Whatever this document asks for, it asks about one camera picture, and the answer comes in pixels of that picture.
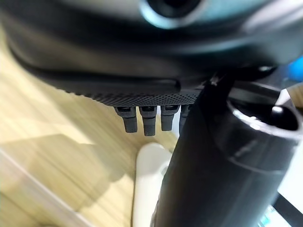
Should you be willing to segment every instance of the light wood surface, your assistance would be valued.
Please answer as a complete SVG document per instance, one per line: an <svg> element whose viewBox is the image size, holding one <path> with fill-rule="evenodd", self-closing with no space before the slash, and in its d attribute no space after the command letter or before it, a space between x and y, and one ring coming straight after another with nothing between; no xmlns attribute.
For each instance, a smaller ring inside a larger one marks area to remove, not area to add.
<svg viewBox="0 0 303 227"><path fill-rule="evenodd" d="M139 116L138 133L125 133L112 107L22 70L3 37L0 227L129 227L138 150L148 142L173 149L176 137L159 119L156 136L145 137Z"/></svg>

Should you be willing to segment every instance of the white rubber piece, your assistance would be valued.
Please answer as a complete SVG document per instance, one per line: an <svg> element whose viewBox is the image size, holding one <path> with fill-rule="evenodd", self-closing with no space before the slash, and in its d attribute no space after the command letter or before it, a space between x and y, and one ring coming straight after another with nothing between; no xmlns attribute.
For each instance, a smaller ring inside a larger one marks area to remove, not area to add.
<svg viewBox="0 0 303 227"><path fill-rule="evenodd" d="M162 145L143 146L137 157L133 227L150 227L171 153Z"/></svg>

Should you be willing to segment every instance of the cylinder opening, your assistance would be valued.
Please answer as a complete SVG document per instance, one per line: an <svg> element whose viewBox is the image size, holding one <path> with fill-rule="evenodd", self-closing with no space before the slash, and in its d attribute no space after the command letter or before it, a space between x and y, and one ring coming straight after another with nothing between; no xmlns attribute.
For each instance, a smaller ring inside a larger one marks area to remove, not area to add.
<svg viewBox="0 0 303 227"><path fill-rule="evenodd" d="M184 17L193 11L201 0L148 0L150 7L159 15L169 18Z"/></svg>
<svg viewBox="0 0 303 227"><path fill-rule="evenodd" d="M235 108L249 117L255 117L263 123L275 126L280 129L296 131L299 123L295 114L284 106L252 104L239 101L232 101Z"/></svg>

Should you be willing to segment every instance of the black cylindrical tube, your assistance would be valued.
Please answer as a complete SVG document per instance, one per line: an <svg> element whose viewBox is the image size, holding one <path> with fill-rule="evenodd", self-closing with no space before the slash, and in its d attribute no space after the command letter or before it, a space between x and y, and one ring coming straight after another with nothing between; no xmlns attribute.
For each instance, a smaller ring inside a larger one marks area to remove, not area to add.
<svg viewBox="0 0 303 227"><path fill-rule="evenodd" d="M155 227L255 227L288 169L302 136L295 111L272 106L279 115L273 119L269 106L255 106L253 116L210 99L200 95L187 117L163 179Z"/></svg>

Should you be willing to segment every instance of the white surface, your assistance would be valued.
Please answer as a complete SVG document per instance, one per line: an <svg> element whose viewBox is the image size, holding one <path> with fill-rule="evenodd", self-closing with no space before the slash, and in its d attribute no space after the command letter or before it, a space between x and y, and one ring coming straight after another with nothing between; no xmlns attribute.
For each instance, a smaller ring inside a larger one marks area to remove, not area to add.
<svg viewBox="0 0 303 227"><path fill-rule="evenodd" d="M171 153L160 144L141 148L137 157L133 227L150 227Z"/></svg>

